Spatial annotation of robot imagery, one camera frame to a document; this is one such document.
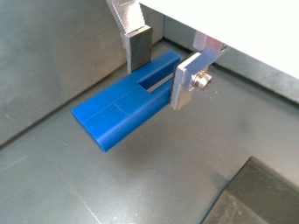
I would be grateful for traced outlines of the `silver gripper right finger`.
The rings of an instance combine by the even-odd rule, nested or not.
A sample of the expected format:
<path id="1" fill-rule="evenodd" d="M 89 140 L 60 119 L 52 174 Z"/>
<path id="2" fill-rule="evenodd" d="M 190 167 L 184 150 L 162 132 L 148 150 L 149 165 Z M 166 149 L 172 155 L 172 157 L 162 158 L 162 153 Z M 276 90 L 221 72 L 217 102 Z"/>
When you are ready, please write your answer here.
<path id="1" fill-rule="evenodd" d="M 224 44 L 199 31 L 194 32 L 192 46 L 197 52 L 177 64 L 172 73 L 169 105 L 173 110 L 178 110 L 192 99 L 194 88 L 205 90 L 211 85 L 208 66 L 225 51 Z"/>

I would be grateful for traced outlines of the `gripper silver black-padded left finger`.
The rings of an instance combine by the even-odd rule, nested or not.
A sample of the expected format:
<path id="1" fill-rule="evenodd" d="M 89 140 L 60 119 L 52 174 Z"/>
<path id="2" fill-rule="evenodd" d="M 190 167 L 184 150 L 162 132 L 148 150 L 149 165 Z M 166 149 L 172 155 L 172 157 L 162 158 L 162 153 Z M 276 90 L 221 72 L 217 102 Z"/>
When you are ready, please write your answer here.
<path id="1" fill-rule="evenodd" d="M 106 0 L 125 48 L 126 71 L 132 73 L 150 61 L 153 29 L 145 24 L 137 0 Z"/>

